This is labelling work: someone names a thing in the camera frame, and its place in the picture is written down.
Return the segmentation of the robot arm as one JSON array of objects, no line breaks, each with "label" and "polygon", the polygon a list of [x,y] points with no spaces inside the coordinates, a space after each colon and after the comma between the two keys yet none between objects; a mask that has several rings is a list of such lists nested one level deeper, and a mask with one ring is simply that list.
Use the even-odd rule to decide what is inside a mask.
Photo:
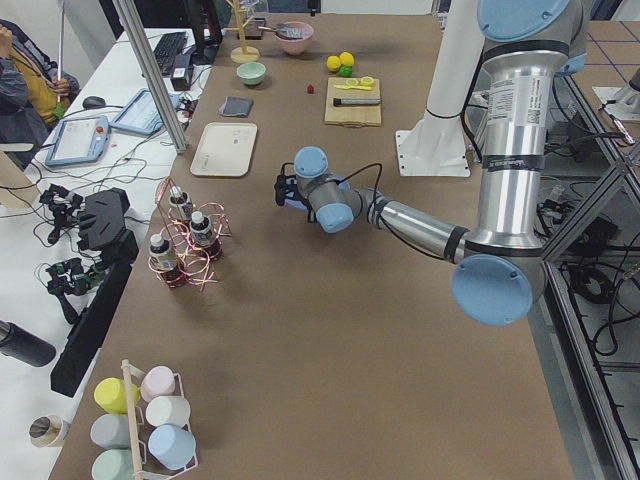
[{"label": "robot arm", "polygon": [[487,73],[474,228],[391,200],[377,187],[349,187],[316,146],[296,153],[292,174],[278,175],[276,203],[304,206],[328,233],[363,218],[420,253],[454,264],[453,296],[470,318],[496,326],[524,318],[545,285],[534,219],[549,98],[555,77],[584,65],[590,11],[587,1],[451,4],[424,116],[397,132],[396,153],[405,176],[465,175],[464,111],[477,74]]}]

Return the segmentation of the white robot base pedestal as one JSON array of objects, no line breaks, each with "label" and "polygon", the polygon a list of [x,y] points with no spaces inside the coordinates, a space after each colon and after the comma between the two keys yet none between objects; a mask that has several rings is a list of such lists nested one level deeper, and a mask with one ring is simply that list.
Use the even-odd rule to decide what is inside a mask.
[{"label": "white robot base pedestal", "polygon": [[441,41],[423,118],[396,132],[402,176],[468,177],[461,120],[484,45],[477,0],[455,0]]}]

